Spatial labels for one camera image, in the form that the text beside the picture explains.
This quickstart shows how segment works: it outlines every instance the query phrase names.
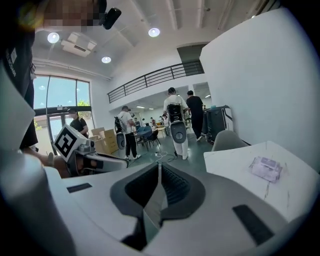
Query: white table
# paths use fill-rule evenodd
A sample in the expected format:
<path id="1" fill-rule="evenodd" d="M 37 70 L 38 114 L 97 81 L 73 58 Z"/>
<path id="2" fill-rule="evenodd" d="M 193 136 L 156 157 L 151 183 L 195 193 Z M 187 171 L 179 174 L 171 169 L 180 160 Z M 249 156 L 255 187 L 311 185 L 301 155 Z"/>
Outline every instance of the white table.
<path id="1" fill-rule="evenodd" d="M 319 174 L 272 141 L 237 149 L 205 152 L 203 155 L 208 173 L 237 182 L 273 206 L 288 222 L 308 213 L 319 193 Z M 283 169 L 277 183 L 268 182 L 248 171 L 248 167 L 258 156 L 280 162 Z"/>

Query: floor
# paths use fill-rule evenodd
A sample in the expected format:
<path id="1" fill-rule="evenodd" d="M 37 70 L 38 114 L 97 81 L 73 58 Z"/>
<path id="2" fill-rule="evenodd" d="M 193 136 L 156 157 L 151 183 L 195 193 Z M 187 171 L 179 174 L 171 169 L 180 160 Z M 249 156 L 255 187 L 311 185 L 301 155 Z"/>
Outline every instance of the floor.
<path id="1" fill-rule="evenodd" d="M 181 170 L 181 171 L 189 171 L 189 172 L 205 172 L 206 165 L 204 160 L 204 152 L 209 152 L 212 149 L 212 145 L 206 142 L 203 138 L 200 141 L 196 141 L 196 136 L 194 133 L 188 133 L 188 158 L 186 160 L 182 159 L 182 156 L 178 155 L 178 157 L 174 154 L 174 145 L 172 142 L 172 138 L 170 136 L 159 135 L 159 141 L 161 143 L 161 150 L 157 146 L 155 142 L 154 145 L 151 144 L 151 148 L 149 148 L 149 152 L 146 147 L 141 144 L 137 145 L 137 153 L 141 155 L 141 157 L 137 160 L 130 160 L 129 167 L 145 164 L 145 163 L 153 163 L 160 159 L 160 157 L 156 157 L 155 152 L 167 152 L 168 155 L 164 156 L 158 162 L 170 162 L 170 164 Z M 125 150 L 117 150 L 112 155 L 124 158 Z"/>

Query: railing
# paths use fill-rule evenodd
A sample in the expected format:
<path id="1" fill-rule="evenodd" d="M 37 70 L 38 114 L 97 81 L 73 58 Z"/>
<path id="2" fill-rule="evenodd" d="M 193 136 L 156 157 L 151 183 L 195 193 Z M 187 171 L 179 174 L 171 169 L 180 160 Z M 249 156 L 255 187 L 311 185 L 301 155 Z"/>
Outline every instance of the railing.
<path id="1" fill-rule="evenodd" d="M 108 93 L 109 102 L 115 102 L 116 100 L 119 100 L 124 96 L 133 94 L 144 88 L 155 86 L 157 84 L 169 80 L 204 73 L 205 72 L 202 68 L 200 60 L 167 66 L 156 71 L 150 72 L 148 74 L 142 75 L 136 79 L 131 80 L 130 82 L 125 83 L 117 89 L 112 90 Z"/>

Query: ceiling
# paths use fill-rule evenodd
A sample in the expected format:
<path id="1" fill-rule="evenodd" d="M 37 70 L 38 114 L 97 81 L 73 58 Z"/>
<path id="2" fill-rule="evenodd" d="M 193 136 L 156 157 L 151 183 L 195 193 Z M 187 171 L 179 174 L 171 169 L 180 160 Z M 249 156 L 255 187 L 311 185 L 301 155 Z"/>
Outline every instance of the ceiling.
<path id="1" fill-rule="evenodd" d="M 102 26 L 64 28 L 65 31 L 57 31 L 60 40 L 56 44 L 47 41 L 48 31 L 40 31 L 35 36 L 33 55 L 35 61 L 46 61 L 43 67 L 60 63 L 111 78 L 129 51 L 142 42 L 152 43 L 150 28 L 159 28 L 159 37 L 193 30 L 224 32 L 255 14 L 263 2 L 271 4 L 273 0 L 108 0 L 107 11 L 111 7 L 122 11 L 110 30 Z M 62 50 L 61 41 L 72 32 L 96 43 L 86 57 Z M 111 63 L 103 64 L 104 56 L 110 56 Z"/>

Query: window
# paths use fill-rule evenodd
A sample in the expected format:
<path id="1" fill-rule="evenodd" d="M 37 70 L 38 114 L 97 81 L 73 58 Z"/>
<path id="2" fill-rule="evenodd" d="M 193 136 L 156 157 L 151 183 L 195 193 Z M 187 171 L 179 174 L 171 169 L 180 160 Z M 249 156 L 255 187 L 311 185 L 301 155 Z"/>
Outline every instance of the window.
<path id="1" fill-rule="evenodd" d="M 89 83 L 77 81 L 76 83 L 77 106 L 90 106 Z"/>
<path id="2" fill-rule="evenodd" d="M 33 109 L 44 109 L 46 107 L 47 89 L 49 76 L 37 76 L 33 80 L 34 101 Z"/>
<path id="3" fill-rule="evenodd" d="M 76 106 L 76 80 L 50 77 L 47 106 Z"/>

